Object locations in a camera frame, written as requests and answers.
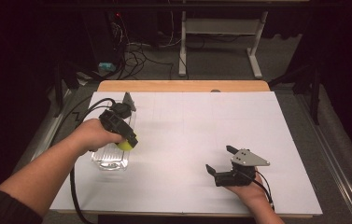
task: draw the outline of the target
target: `glass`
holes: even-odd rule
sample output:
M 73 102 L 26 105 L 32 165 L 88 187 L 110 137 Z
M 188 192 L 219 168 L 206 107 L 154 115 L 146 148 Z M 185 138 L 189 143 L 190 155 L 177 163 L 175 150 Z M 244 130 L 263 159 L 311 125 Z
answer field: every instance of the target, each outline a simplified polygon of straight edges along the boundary
M 132 111 L 132 115 L 125 119 L 125 122 L 134 129 L 136 114 Z M 129 163 L 129 151 L 121 150 L 116 144 L 110 143 L 105 147 L 99 148 L 92 153 L 92 161 L 94 161 L 100 170 L 104 171 L 125 171 Z

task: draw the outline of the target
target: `human hand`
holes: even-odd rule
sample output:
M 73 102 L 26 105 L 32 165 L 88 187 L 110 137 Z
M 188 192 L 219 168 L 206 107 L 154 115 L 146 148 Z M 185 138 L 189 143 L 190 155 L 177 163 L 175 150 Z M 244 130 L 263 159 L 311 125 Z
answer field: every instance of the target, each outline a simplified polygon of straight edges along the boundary
M 87 151 L 96 151 L 109 143 L 120 143 L 124 139 L 116 133 L 104 129 L 99 119 L 82 122 L 67 138 L 70 144 L 80 150 L 80 155 Z
M 255 180 L 262 184 L 262 179 L 258 173 L 256 173 Z M 249 209 L 268 203 L 265 191 L 254 182 L 247 186 L 227 186 L 224 188 L 235 193 Z

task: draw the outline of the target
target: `yellow object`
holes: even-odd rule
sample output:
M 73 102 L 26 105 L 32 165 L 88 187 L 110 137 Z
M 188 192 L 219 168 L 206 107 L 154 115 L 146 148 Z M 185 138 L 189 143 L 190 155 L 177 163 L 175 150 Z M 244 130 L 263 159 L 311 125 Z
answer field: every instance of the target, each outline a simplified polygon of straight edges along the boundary
M 133 149 L 133 147 L 129 144 L 127 140 L 122 143 L 117 143 L 117 146 L 120 150 L 123 150 L 123 151 L 130 151 Z

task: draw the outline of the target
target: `desk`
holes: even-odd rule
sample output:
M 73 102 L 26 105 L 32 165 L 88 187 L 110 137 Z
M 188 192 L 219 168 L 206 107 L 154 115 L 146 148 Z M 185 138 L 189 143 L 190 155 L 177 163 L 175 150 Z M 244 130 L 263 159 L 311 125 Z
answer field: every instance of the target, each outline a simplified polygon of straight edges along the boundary
M 251 91 L 252 86 L 260 91 Z M 217 188 L 205 170 L 210 164 L 218 172 L 229 171 L 232 154 L 225 147 L 231 145 L 250 148 L 271 162 L 260 171 L 270 183 L 280 216 L 322 214 L 275 94 L 265 82 L 106 81 L 98 90 L 91 104 L 104 97 L 121 99 L 120 91 L 131 92 L 140 142 L 125 172 L 99 171 L 90 153 L 78 159 L 82 210 L 102 215 L 248 217 L 237 197 Z M 229 92 L 206 92 L 211 90 Z M 203 112 L 206 106 L 212 106 L 211 113 Z M 98 110 L 90 118 L 101 114 Z M 74 210 L 68 180 L 50 209 Z

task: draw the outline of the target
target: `black sleeve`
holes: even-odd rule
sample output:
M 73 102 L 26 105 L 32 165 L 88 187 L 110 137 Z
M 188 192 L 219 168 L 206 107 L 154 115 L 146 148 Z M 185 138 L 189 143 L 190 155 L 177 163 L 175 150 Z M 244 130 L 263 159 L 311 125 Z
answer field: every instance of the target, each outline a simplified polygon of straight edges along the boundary
M 0 223 L 1 224 L 36 224 L 42 217 L 31 208 L 0 190 Z

